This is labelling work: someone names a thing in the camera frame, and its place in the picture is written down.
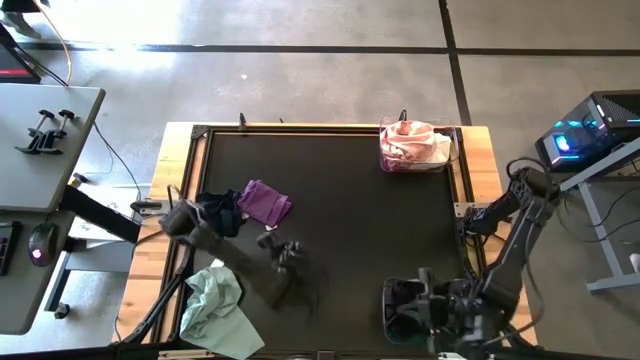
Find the black cloth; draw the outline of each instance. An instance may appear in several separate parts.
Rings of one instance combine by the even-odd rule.
[[[204,209],[204,218],[211,227],[222,236],[238,235],[242,220],[242,211],[238,207],[240,193],[234,190],[226,194],[202,193],[196,196],[196,202]]]

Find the computer mouse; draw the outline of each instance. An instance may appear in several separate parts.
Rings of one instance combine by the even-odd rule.
[[[51,264],[56,253],[56,233],[58,227],[52,223],[41,223],[29,236],[29,258],[35,266]]]

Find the fabric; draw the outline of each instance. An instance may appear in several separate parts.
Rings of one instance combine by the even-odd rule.
[[[238,206],[254,220],[275,227],[291,209],[286,195],[265,185],[261,180],[251,180],[238,201]]]
[[[420,121],[398,121],[380,133],[380,149],[387,160],[412,163],[445,163],[451,139]]]
[[[226,194],[202,193],[196,202],[204,210],[204,218],[216,233],[235,237],[243,224],[242,212],[238,207],[240,193],[229,190]]]
[[[208,267],[187,279],[193,295],[180,323],[180,338],[196,346],[244,360],[264,346],[238,307],[240,284],[226,267]]]

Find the light green cloth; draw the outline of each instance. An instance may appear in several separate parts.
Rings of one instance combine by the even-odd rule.
[[[264,346],[238,307],[240,284],[226,267],[208,267],[187,279],[193,295],[180,323],[180,337],[213,352],[244,360]]]

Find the black floor line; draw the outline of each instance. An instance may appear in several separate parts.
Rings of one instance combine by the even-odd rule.
[[[505,49],[457,48],[459,55],[487,56],[640,56],[640,49]]]
[[[20,43],[25,50],[63,50],[60,43]],[[71,51],[119,50],[117,45],[69,43]],[[173,53],[298,53],[298,54],[447,54],[444,47],[302,46],[302,45],[127,45],[128,50]]]
[[[25,50],[63,50],[60,43],[22,42]],[[67,44],[72,51],[117,51],[108,43]],[[307,54],[452,54],[485,56],[637,56],[640,49],[526,49],[526,48],[460,48],[438,46],[313,46],[313,45],[181,45],[131,44],[125,46],[143,52],[175,53],[307,53]]]
[[[451,77],[453,79],[453,91],[456,94],[456,102],[458,103],[458,112],[460,113],[460,124],[470,126],[471,114],[469,113],[469,104],[467,103],[467,94],[464,92],[464,81],[462,80],[462,70],[460,69],[460,60],[456,51],[456,39],[453,36],[453,25],[451,24],[451,16],[447,7],[447,0],[438,0],[440,6],[440,16],[442,17],[442,27],[444,28],[444,38],[447,42],[447,50],[449,52],[449,64],[451,65]]]

